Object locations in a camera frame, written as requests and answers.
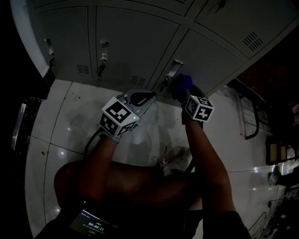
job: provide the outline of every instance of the white cube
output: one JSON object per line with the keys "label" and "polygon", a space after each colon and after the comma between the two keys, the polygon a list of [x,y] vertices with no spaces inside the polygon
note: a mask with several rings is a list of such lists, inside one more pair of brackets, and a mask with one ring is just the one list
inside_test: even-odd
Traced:
{"label": "white cube", "polygon": [[193,120],[208,122],[214,107],[208,99],[190,95],[185,110]]}
{"label": "white cube", "polygon": [[102,111],[100,125],[113,137],[130,131],[139,120],[137,115],[115,97],[109,100]]}

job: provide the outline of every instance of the metal strip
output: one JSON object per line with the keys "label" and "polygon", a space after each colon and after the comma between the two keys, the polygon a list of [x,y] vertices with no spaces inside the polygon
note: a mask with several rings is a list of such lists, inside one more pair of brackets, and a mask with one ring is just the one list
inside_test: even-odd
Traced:
{"label": "metal strip", "polygon": [[23,120],[25,108],[26,108],[26,104],[22,104],[20,109],[19,109],[17,120],[16,120],[16,123],[15,123],[15,126],[14,126],[13,137],[12,137],[11,144],[10,144],[10,147],[13,150],[15,149],[15,145],[17,143],[17,138],[18,138],[20,126],[21,126],[21,123],[22,123],[22,120]]}

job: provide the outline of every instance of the person's right arm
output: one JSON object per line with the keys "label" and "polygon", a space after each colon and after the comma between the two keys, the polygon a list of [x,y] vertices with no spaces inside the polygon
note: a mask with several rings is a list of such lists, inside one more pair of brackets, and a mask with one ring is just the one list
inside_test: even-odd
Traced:
{"label": "person's right arm", "polygon": [[196,174],[201,182],[203,209],[209,219],[235,211],[228,173],[197,121],[185,122]]}

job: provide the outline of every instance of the locker vent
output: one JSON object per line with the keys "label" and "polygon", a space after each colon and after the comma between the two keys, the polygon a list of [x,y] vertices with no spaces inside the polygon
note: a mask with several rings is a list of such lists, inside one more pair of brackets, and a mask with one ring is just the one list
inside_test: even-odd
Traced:
{"label": "locker vent", "polygon": [[246,46],[249,47],[250,50],[255,51],[258,49],[262,44],[262,40],[254,33],[251,32],[244,40]]}
{"label": "locker vent", "polygon": [[186,3],[186,0],[175,0],[176,2],[180,2],[180,3],[183,3],[185,4]]}
{"label": "locker vent", "polygon": [[132,76],[131,83],[136,84],[138,86],[144,86],[144,83],[146,82],[146,79]]}
{"label": "locker vent", "polygon": [[89,74],[88,66],[85,65],[77,65],[77,70],[79,73]]}

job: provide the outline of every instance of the tiled floor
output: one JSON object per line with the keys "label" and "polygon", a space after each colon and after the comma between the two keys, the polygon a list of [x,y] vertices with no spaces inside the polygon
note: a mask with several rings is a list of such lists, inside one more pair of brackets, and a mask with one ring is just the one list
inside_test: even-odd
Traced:
{"label": "tiled floor", "polygon": [[[56,80],[48,99],[42,102],[31,135],[25,177],[28,219],[34,237],[60,212],[54,192],[56,172],[64,164],[82,159],[86,143],[99,128],[101,108],[118,94]],[[250,228],[261,212],[268,211],[268,201],[284,194],[284,187],[270,188],[267,181],[268,172],[272,171],[265,164],[269,129],[261,125],[258,136],[246,141],[245,133],[249,135],[255,130],[251,104],[225,88],[210,100],[215,111],[210,122],[204,124],[204,131],[229,172],[235,207]],[[113,160],[138,166],[155,165],[165,146],[174,155],[188,147],[181,109],[155,102],[139,127],[123,136]],[[292,162],[285,163],[285,170],[294,166]],[[201,222],[194,238],[202,238],[202,234]]]}

